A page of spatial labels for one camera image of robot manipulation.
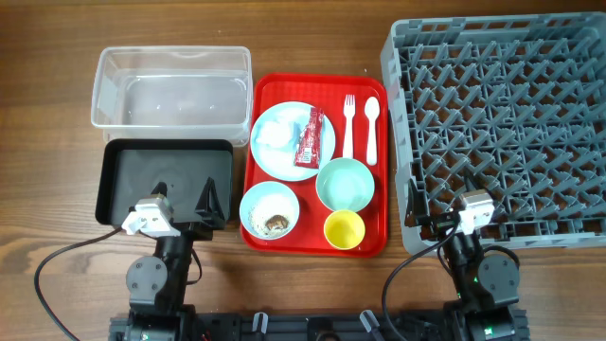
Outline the yellow plastic cup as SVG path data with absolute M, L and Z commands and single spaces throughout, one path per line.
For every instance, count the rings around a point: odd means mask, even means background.
M 332 212 L 324 222 L 324 236 L 335 249 L 356 248 L 365 238 L 365 222 L 358 213 L 351 210 Z

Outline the white napkin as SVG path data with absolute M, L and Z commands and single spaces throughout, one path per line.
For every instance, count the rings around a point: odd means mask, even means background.
M 280 119 L 265 121 L 258 128 L 256 142 L 269 149 L 288 151 L 294 147 L 299 131 L 296 122 Z

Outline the light blue bowl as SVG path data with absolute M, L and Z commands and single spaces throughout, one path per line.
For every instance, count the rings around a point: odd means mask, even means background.
M 261 197 L 270 195 L 270 194 L 282 194 L 282 195 L 286 196 L 289 199 L 289 201 L 291 202 L 291 205 L 293 206 L 294 214 L 293 214 L 293 219 L 291 220 L 291 223 L 290 223 L 290 228 L 285 235 L 283 235 L 282 237 L 277 238 L 277 239 L 262 239 L 254 231 L 253 227 L 251 226 L 250 221 L 249 221 L 249 214 L 251 212 L 252 207 L 259 201 L 259 199 Z M 245 231 L 250 233 L 253 237 L 256 237 L 258 239 L 265 240 L 265 241 L 278 240 L 278 239 L 285 237 L 287 234 L 289 234 L 296 226 L 296 223 L 299 218 L 299 213 L 300 213 L 300 205 L 299 205 L 299 201 L 298 201 L 296 195 L 294 194 L 294 192 L 286 185 L 275 182 L 275 181 L 261 182 L 261 183 L 258 183 L 256 185 L 252 186 L 250 189 L 248 189 L 244 193 L 244 195 L 241 199 L 241 204 L 240 204 L 241 224 L 243 225 Z

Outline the red ketchup packet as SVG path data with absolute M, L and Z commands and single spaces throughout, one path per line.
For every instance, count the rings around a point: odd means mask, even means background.
M 297 143 L 294 155 L 295 166 L 307 169 L 319 168 L 324 116 L 322 109 L 311 108 L 308 123 Z

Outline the rice and food scraps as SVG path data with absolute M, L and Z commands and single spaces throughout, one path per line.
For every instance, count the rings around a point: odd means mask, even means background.
M 293 219 L 294 209 L 282 194 L 263 196 L 252 207 L 249 221 L 262 239 L 277 239 L 285 235 Z

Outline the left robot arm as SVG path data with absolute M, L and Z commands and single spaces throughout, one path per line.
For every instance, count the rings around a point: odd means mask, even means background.
M 195 308 L 184 303 L 192 262 L 200 260 L 193 250 L 197 241 L 210 241 L 224 227 L 215 181 L 208 178 L 194 208 L 201 219 L 176 223 L 168 198 L 168 186 L 156 185 L 151 195 L 129 208 L 122 229 L 129 235 L 145 234 L 156 241 L 154 253 L 136 260 L 128 269 L 130 310 L 125 325 L 112 323 L 110 338 L 123 341 L 208 340 L 209 332 Z

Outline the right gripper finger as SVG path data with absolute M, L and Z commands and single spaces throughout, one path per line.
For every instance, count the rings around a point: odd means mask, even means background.
M 416 180 L 408 182 L 407 221 L 411 226 L 421 225 L 426 217 L 425 200 L 418 191 Z
M 488 195 L 492 195 L 492 192 L 486 187 L 485 183 L 476 174 L 466 170 L 463 175 L 463 182 L 467 192 L 476 190 L 484 190 Z

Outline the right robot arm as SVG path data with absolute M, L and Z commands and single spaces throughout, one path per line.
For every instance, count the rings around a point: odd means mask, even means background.
M 496 209 L 490 192 L 467 176 L 457 207 L 430 216 L 422 212 L 421 202 L 420 192 L 411 184 L 407 211 L 437 238 L 423 252 L 437 252 L 457 292 L 457 300 L 445 303 L 438 313 L 439 338 L 527 340 L 526 313 L 516 308 L 520 260 L 504 246 L 480 243 L 480 229 L 491 222 Z

